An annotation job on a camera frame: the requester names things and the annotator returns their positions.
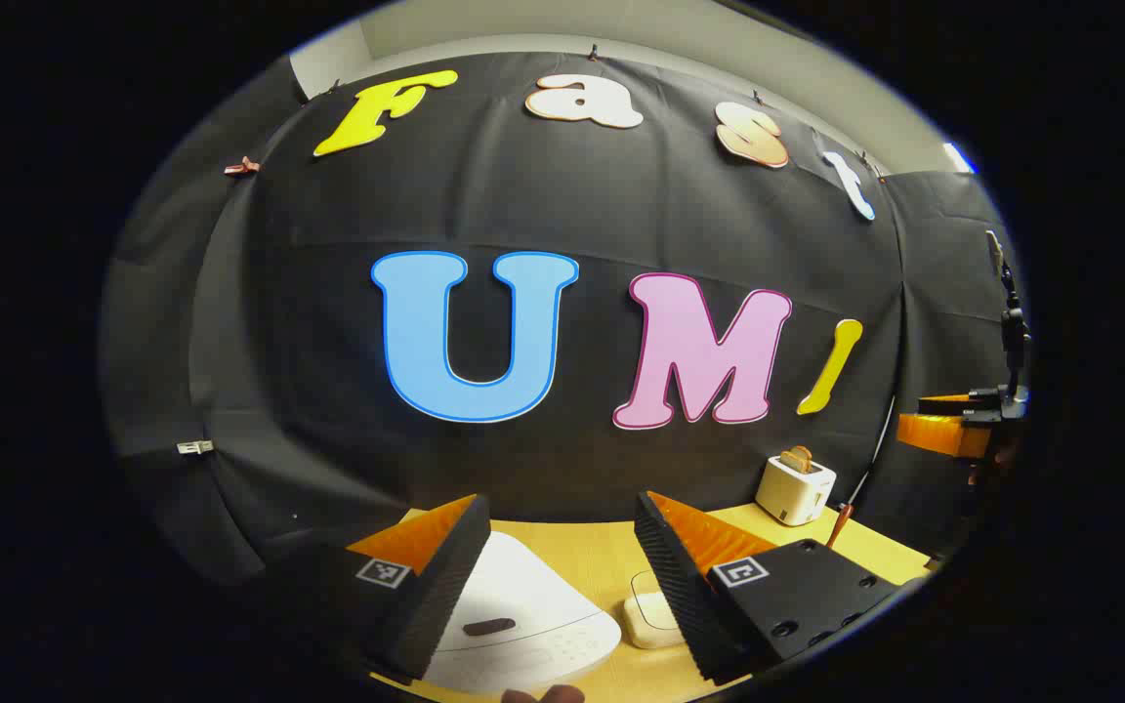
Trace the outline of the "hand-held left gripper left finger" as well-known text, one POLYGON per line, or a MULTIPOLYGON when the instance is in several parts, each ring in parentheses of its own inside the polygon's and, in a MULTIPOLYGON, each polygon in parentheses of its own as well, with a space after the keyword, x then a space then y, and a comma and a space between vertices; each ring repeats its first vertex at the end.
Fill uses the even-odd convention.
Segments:
POLYGON ((299 549, 264 570, 263 604, 331 654, 420 681, 488 537, 488 501, 468 495, 349 544, 299 549))

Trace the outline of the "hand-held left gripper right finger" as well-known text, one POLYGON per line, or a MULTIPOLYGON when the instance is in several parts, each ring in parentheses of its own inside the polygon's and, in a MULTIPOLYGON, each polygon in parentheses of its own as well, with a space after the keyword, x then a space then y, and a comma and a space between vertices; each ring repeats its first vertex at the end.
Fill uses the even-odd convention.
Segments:
POLYGON ((785 546, 656 492, 634 534, 698 672, 727 684, 840 636, 901 589, 814 539, 785 546))

